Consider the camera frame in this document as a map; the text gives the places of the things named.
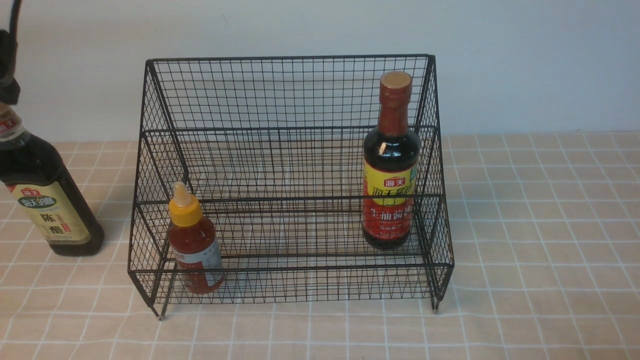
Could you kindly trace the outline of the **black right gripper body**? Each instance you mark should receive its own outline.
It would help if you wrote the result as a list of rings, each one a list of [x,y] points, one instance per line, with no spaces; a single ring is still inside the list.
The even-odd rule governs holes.
[[[0,102],[16,105],[21,87],[15,78],[18,42],[6,29],[0,30]]]

